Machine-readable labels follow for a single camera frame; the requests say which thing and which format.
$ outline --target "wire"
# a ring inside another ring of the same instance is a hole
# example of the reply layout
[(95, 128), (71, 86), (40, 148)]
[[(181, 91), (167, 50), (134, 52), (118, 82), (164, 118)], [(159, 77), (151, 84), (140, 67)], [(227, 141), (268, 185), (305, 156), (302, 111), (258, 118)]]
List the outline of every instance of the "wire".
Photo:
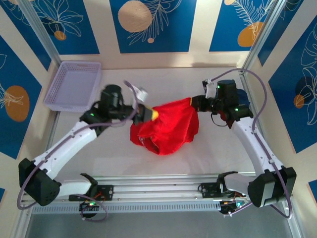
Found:
[[(24, 190), (25, 190), (25, 187), (27, 186), (27, 184), (29, 183), (30, 179), (32, 178), (32, 176), (35, 174), (35, 172), (42, 166), (43, 163), (45, 163), (53, 153), (55, 153), (62, 145), (64, 145), (69, 139), (73, 138), (75, 135), (77, 135), (78, 133), (82, 132), (83, 130), (85, 129), (88, 129), (88, 128), (93, 128), (93, 127), (97, 127), (97, 126), (117, 126), (117, 125), (124, 125), (128, 120), (132, 119), (135, 114), (137, 113), (137, 108), (138, 108), (138, 100), (137, 100), (137, 94), (133, 88), (133, 86), (128, 82), (128, 81), (124, 81), (124, 84), (126, 86), (128, 86), (132, 92), (133, 92), (133, 96), (135, 98), (135, 101), (134, 101), (134, 107), (133, 107), (133, 111), (132, 113), (125, 119), (121, 120), (120, 122), (103, 122), (103, 123), (94, 123), (94, 124), (90, 124), (90, 125), (87, 125), (87, 126), (84, 126), (82, 128), (79, 128), (77, 131), (75, 131), (73, 133), (73, 135), (70, 135), (68, 137), (66, 137), (64, 140), (62, 140), (61, 143), (59, 143), (56, 147), (54, 147), (45, 157), (42, 161), (39, 162), (38, 165), (35, 166), (35, 168), (31, 171), (31, 173), (28, 175), (28, 177), (26, 178), (26, 180), (24, 181), (23, 185), (21, 186), (21, 189), (20, 189), (20, 192), (18, 194), (18, 198), (17, 198), (17, 202), (16, 202), (16, 205), (18, 207), (19, 210), (26, 210), (26, 209), (29, 209), (31, 208), (32, 206), (34, 206), (36, 204), (36, 202), (33, 202), (32, 204), (28, 205), (28, 206), (22, 206), (21, 204), (21, 201), (22, 201), (22, 196), (23, 196), (23, 193), (24, 193)], [(91, 198), (91, 197), (88, 197), (88, 196), (85, 196), (85, 195), (81, 195), (81, 194), (77, 194), (76, 196), (79, 196), (79, 197), (83, 197), (83, 198), (86, 198), (86, 199), (90, 199), (91, 201), (94, 201), (96, 202), (97, 204), (99, 204), (106, 212), (106, 216), (100, 220), (89, 220), (89, 219), (86, 219), (86, 221), (90, 221), (90, 222), (100, 222), (100, 221), (104, 221), (108, 214), (107, 214), (107, 210), (106, 210), (106, 207), (96, 201), (95, 199)]]
[(243, 207), (241, 207), (241, 208), (235, 210), (234, 212), (231, 212), (230, 214), (229, 214), (229, 213), (228, 213), (228, 214), (225, 214), (225, 215), (223, 215), (223, 216), (224, 216), (224, 217), (232, 216), (232, 215), (234, 215), (234, 214), (236, 214), (236, 213), (238, 213), (238, 212), (241, 212), (243, 209), (246, 209), (247, 207), (250, 207), (251, 205), (252, 205), (252, 202), (249, 202), (249, 203), (247, 203), (246, 205), (244, 205)]
[(251, 75), (253, 75), (261, 84), (262, 88), (263, 88), (263, 91), (264, 91), (264, 102), (263, 102), (263, 105), (259, 111), (259, 113), (254, 117), (254, 120), (253, 120), (253, 123), (252, 123), (252, 131), (253, 131), (253, 134), (254, 136), (256, 137), (257, 141), (259, 142), (259, 144), (261, 145), (262, 149), (264, 150), (268, 160), (270, 161), (270, 164), (273, 166), (273, 168), (275, 169), (275, 172), (282, 184), (282, 187), (283, 187), (283, 190), (284, 190), (284, 193), (285, 193), (285, 196), (286, 196), (286, 200), (287, 200), (287, 205), (288, 205), (288, 208), (289, 208), (289, 214), (286, 215), (284, 214), (283, 212), (281, 212), (277, 207), (275, 207), (274, 205), (271, 205), (272, 208), (274, 208), (279, 214), (281, 214), (283, 217), (287, 218), (287, 219), (291, 219), (292, 218), (292, 214), (293, 214), (293, 208), (292, 208), (292, 203), (291, 203), (291, 198), (290, 198), (290, 194), (287, 190), (287, 187), (286, 187), (286, 184), (284, 182), (284, 179), (280, 173), (280, 171), (278, 170), (274, 160), (272, 159), (272, 156), (270, 155), (270, 153), (267, 151), (266, 147), (264, 146), (263, 142), (261, 141), (261, 139), (259, 138), (256, 130), (255, 130), (255, 127), (256, 127), (256, 123), (259, 119), (259, 116), (261, 115), (261, 113), (263, 112), (265, 106), (266, 106), (266, 103), (267, 103), (267, 90), (266, 90), (266, 87), (264, 85), (264, 82), (262, 81), (262, 79), (254, 72), (248, 70), (248, 69), (243, 69), (243, 68), (234, 68), (234, 69), (231, 69), (231, 70), (228, 70), (222, 74), (220, 74), (219, 76), (211, 79), (211, 82), (223, 77), (224, 75), (228, 74), (228, 73), (231, 73), (233, 71), (242, 71), (242, 72), (246, 72), (246, 73), (249, 73)]
[(212, 117), (212, 113), (210, 114), (210, 117), (211, 117), (211, 120), (213, 121), (213, 123), (216, 125), (216, 126), (220, 126), (220, 127), (226, 127), (228, 124), (226, 123), (226, 125), (218, 125), (217, 123), (214, 122), (213, 120), (213, 117)]

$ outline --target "white leaf drawing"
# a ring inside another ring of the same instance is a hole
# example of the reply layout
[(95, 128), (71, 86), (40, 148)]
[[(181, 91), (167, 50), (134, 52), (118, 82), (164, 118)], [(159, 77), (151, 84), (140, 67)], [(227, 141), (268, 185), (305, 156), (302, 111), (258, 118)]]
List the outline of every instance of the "white leaf drawing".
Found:
[[(10, 9), (12, 15), (29, 25), (21, 9), (8, 0), (1, 0)], [(44, 25), (47, 25), (53, 33), (57, 30), (62, 33), (74, 34), (81, 37), (82, 33), (76, 24), (83, 21), (84, 16), (68, 10), (68, 0), (34, 0), (30, 2)]]
[[(0, 69), (2, 69), (5, 65), (6, 58), (6, 55), (0, 54)], [(23, 96), (14, 97), (13, 95), (7, 93), (0, 83), (0, 108), (3, 108), (6, 104), (10, 105), (10, 103), (23, 105), (23, 102), (21, 101), (22, 99)]]
[(299, 6), (300, 2), (301, 0), (287, 0), (279, 16), (284, 20), (286, 12), (295, 11), (297, 7)]
[(130, 32), (130, 35), (127, 37), (131, 39), (129, 45), (136, 43), (141, 40), (144, 42), (148, 39), (155, 39), (161, 31), (164, 30), (164, 27), (168, 27), (168, 14), (176, 10), (182, 0), (177, 0), (177, 4), (172, 7), (173, 2), (176, 0), (144, 0), (144, 5), (150, 10), (152, 16), (152, 22), (147, 29), (140, 32)]
[(18, 5), (10, 2), (9, 0), (0, 0), (3, 2), (3, 5), (9, 9), (11, 14), (18, 20), (22, 21), (25, 25), (30, 25), (29, 22), (26, 20), (24, 14), (22, 13), (21, 9)]
[(0, 54), (0, 69), (4, 66), (6, 57), (6, 55)]
[(235, 0), (231, 5), (235, 7), (237, 15), (244, 21), (246, 26), (250, 26), (253, 33), (253, 40), (258, 36), (259, 24), (263, 18), (268, 14), (276, 0), (268, 0), (266, 4), (264, 0), (258, 8), (254, 6), (252, 0)]
[(317, 24), (307, 37), (305, 48), (301, 57), (305, 85), (299, 95), (301, 106), (307, 106), (307, 125), (314, 125), (317, 122)]

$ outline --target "black bracket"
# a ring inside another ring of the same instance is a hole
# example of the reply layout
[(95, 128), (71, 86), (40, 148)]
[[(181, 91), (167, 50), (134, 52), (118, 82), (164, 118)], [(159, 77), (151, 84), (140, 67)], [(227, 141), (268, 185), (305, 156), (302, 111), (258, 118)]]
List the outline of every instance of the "black bracket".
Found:
[(202, 193), (203, 198), (231, 198), (234, 197), (233, 192), (221, 193), (219, 183), (205, 182), (198, 186), (198, 191)]
[[(112, 201), (113, 185), (97, 185), (97, 190), (95, 194), (95, 200), (97, 201)], [(70, 195), (68, 200), (70, 202), (82, 202), (86, 201), (87, 199), (78, 197), (76, 195)]]

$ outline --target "white arm segment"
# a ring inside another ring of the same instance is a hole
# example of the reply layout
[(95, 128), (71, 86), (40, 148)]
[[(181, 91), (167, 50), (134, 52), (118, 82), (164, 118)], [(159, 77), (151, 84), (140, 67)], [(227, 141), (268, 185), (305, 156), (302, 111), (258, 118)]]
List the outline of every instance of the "white arm segment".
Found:
[(86, 194), (91, 186), (91, 183), (86, 178), (65, 180), (59, 187), (58, 197), (69, 196), (73, 194)]
[[(233, 133), (239, 138), (243, 147), (247, 151), (252, 161), (254, 170), (256, 172), (256, 176), (259, 176), (260, 174), (264, 173), (264, 170), (269, 170), (270, 172), (273, 172), (275, 171), (275, 169), (269, 163), (268, 157), (266, 156), (263, 148), (259, 144), (256, 137), (254, 136), (252, 132), (252, 123), (253, 123), (253, 118), (250, 118), (250, 117), (242, 118), (240, 119), (240, 121), (235, 121), (233, 123), (232, 130), (233, 130)], [(267, 142), (264, 140), (263, 136), (261, 135), (257, 127), (255, 129), (255, 132), (257, 133), (263, 145), (266, 147), (267, 151), (271, 155), (277, 168), (280, 170), (283, 164), (279, 161), (278, 158), (275, 157), (275, 155), (269, 148)]]
[(93, 129), (87, 128), (80, 133), (76, 134), (75, 136), (73, 133), (78, 129), (87, 126), (88, 124), (80, 121), (75, 124), (75, 126), (71, 129), (71, 131), (65, 135), (58, 143), (56, 143), (51, 149), (44, 152), (42, 155), (35, 158), (34, 165), (38, 165), (41, 160), (45, 159), (45, 156), (58, 144), (60, 144), (65, 138), (68, 136), (73, 136), (68, 141), (66, 141), (59, 149), (57, 149), (48, 159), (46, 163), (43, 163), (40, 166), (41, 170), (46, 169), (47, 175), (54, 179), (59, 171), (64, 167), (64, 165), (78, 152), (80, 151), (85, 145), (89, 142), (93, 141), (97, 138), (96, 132)]
[(248, 195), (249, 182), (252, 182), (254, 177), (240, 175), (238, 173), (230, 174), (224, 177), (224, 183), (228, 190), (237, 191)]

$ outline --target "black joint module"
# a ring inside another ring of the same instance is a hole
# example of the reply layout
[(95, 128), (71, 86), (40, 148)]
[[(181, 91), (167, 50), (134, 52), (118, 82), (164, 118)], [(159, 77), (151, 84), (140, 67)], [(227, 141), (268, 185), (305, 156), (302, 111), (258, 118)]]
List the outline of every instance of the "black joint module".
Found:
[[(28, 159), (19, 163), (20, 187), (36, 166)], [(25, 191), (41, 206), (50, 204), (59, 194), (61, 184), (38, 169), (25, 187)]]
[[(280, 170), (289, 194), (292, 193), (296, 179), (295, 170), (283, 167)], [(265, 171), (248, 186), (250, 200), (256, 207), (268, 206), (280, 201), (285, 201), (286, 196), (282, 184), (275, 172)]]
[(234, 203), (230, 203), (230, 204), (225, 204), (225, 202), (220, 202), (220, 213), (222, 214), (228, 214), (229, 212), (234, 212), (237, 209), (237, 204)]

